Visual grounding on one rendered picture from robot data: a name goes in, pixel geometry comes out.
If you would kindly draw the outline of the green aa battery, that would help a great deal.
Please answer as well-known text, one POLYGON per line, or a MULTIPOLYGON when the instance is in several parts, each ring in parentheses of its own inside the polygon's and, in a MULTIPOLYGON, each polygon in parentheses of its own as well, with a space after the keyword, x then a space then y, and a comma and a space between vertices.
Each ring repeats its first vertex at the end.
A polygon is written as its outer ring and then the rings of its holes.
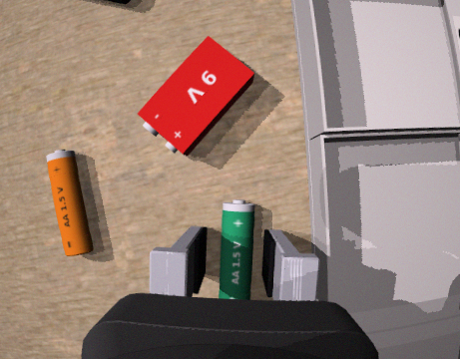
POLYGON ((223 203, 219 298, 250 300, 253 203, 223 203))

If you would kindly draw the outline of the white open cardboard bins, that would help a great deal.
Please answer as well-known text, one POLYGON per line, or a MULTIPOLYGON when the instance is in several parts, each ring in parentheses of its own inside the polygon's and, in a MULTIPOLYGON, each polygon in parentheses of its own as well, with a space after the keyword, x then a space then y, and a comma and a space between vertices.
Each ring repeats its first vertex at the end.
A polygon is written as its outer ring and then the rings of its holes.
POLYGON ((460 359, 460 0, 291 8, 316 301, 379 359, 460 359))

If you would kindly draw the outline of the red 9v battery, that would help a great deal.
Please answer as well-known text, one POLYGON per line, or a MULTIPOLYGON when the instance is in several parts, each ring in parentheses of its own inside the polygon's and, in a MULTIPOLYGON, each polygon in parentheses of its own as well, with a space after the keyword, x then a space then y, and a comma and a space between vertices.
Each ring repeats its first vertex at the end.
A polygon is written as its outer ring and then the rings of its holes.
POLYGON ((207 36, 138 112, 173 153, 188 156, 253 83, 254 72, 207 36))

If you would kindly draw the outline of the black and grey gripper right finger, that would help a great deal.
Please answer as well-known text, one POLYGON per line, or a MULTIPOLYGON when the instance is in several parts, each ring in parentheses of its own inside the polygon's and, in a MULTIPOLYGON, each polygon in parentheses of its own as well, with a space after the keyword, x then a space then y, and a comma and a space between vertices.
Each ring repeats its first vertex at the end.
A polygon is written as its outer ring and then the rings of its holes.
POLYGON ((316 301, 319 263, 314 253, 299 253, 281 230, 264 230, 261 275, 267 297, 316 301))

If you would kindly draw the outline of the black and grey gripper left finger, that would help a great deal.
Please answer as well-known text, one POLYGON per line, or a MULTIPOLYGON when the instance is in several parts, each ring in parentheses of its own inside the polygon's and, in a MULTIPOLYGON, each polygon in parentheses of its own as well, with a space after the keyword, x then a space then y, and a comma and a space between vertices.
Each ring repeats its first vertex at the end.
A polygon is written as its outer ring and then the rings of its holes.
POLYGON ((171 247, 150 252, 151 294, 199 294, 206 273, 207 230, 191 226, 171 247))

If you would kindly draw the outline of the orange aa battery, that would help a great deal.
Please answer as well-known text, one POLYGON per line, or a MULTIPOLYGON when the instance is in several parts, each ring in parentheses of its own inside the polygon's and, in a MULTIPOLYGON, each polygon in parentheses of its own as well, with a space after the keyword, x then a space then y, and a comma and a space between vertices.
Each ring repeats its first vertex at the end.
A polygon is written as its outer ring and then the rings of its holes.
POLYGON ((59 229, 67 256, 93 251, 74 151, 58 150, 47 157, 59 229))

